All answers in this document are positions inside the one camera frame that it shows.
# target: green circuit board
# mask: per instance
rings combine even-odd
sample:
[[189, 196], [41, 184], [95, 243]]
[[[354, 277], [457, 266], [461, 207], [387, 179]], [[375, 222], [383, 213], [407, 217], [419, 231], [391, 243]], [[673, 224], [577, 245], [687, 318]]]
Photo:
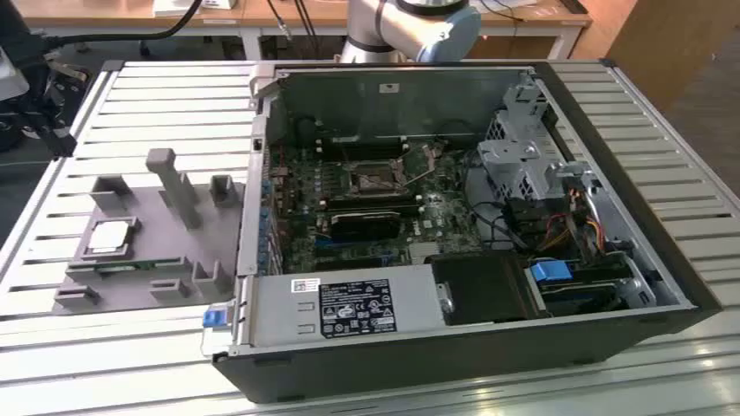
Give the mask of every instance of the green circuit board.
[[[306, 149], [270, 152], [273, 172], [279, 173], [278, 178], [273, 175], [273, 181], [278, 179], [281, 196], [275, 210], [282, 272], [305, 273], [321, 270], [322, 264], [363, 264], [362, 260], [373, 264], [369, 267], [407, 265], [413, 263], [409, 245], [417, 243], [434, 243], [438, 253], [481, 249], [481, 237], [462, 200], [462, 153], [431, 153], [433, 146], [430, 140], [411, 141], [395, 160], [359, 162], [325, 162]], [[326, 235], [326, 224], [335, 212], [326, 213], [321, 201], [326, 196], [361, 192], [410, 192], [417, 212], [399, 218], [397, 237], [337, 244]]]

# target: power supply label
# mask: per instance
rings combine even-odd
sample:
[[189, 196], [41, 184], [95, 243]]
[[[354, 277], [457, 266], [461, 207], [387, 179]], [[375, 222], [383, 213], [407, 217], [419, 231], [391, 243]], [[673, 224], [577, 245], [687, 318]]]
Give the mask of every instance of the power supply label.
[[325, 338], [395, 332], [387, 280], [318, 285], [318, 312]]

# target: slotted aluminum rail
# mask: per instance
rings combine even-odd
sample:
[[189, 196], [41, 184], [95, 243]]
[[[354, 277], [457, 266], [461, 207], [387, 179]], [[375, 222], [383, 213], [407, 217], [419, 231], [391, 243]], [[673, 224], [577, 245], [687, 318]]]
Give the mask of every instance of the slotted aluminum rail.
[[[618, 69], [597, 62], [553, 67], [723, 312], [595, 365], [295, 404], [249, 403], [199, 353], [205, 306], [47, 313], [93, 207], [86, 193], [95, 175], [122, 173], [130, 186], [157, 184], [143, 157], [166, 146], [193, 183], [214, 173], [246, 177], [250, 64], [129, 62], [101, 73], [73, 125], [75, 156], [47, 168], [0, 251], [0, 413], [740, 413], [737, 199]], [[570, 147], [578, 156], [571, 140]]]

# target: yellow wire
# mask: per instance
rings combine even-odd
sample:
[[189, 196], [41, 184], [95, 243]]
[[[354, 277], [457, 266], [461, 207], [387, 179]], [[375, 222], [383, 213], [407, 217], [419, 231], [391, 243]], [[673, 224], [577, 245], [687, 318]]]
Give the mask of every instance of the yellow wire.
[[555, 244], [561, 243], [565, 240], [565, 238], [567, 238], [567, 235], [569, 235], [567, 230], [565, 230], [555, 238], [553, 238], [553, 240], [549, 243], [546, 243], [542, 246], [539, 250], [546, 250], [550, 247], [553, 247]]
[[593, 227], [593, 230], [595, 231], [595, 247], [602, 250], [603, 249], [603, 244], [602, 244], [602, 240], [601, 240], [601, 229], [598, 227], [598, 224], [594, 223], [593, 221], [586, 221], [586, 224], [590, 225]]

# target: blue release latch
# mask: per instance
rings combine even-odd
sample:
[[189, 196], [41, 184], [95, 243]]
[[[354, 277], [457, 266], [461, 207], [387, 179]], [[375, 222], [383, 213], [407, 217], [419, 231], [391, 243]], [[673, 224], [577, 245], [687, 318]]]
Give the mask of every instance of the blue release latch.
[[226, 324], [225, 309], [207, 309], [203, 313], [203, 328], [214, 328]]
[[570, 274], [570, 269], [567, 269], [567, 264], [562, 260], [546, 260], [538, 262], [531, 267], [529, 267], [531, 276], [537, 282], [570, 280], [573, 275]]

